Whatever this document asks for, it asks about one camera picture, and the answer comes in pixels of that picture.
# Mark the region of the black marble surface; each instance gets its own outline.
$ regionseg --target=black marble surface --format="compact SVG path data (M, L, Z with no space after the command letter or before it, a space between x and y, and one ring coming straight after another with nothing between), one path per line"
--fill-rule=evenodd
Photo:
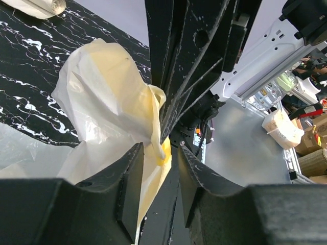
M0 2L0 121L54 145L78 145L51 97L69 54L96 38L122 45L150 83L149 49L97 15L66 0L59 16L39 20Z

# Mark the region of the gray metal surface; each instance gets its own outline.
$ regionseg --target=gray metal surface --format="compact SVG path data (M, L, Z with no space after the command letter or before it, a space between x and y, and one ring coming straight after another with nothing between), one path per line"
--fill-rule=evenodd
M291 183L283 149L261 127L264 115L229 99L214 118L205 165L241 186Z

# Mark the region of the white plastic part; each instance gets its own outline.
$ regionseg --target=white plastic part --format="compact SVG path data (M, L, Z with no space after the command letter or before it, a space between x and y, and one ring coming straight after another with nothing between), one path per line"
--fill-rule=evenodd
M220 101L226 101L232 94L239 95L256 84L303 46L303 39L294 37L296 32L288 20L277 19L253 48L242 54L232 72L222 73L212 93L216 93Z
M320 92L320 89L317 89L310 81L310 78L307 79L300 79L297 78L298 84L297 84L297 89L300 93L303 94L303 96L308 97L308 99L312 101L317 101L317 96L316 94Z

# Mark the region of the cable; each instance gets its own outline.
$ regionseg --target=cable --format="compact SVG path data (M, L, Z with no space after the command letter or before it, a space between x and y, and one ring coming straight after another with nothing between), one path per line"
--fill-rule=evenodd
M206 130L207 130L208 124L206 121L202 121L201 123L201 127L200 127L200 132L201 132L201 139L200 139L200 143L199 146L195 152L195 156L197 157L200 153L200 149L202 148L203 145L203 141L205 139L205 135L206 135Z

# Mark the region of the crumpled plastic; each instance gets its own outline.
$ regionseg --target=crumpled plastic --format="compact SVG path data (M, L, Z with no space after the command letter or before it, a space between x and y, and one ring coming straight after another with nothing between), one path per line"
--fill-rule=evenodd
M122 46L97 39L69 56L52 96L81 141L59 177L76 184L143 142L140 224L171 168L170 141L167 138L160 144L159 110L166 101L164 92L142 80Z

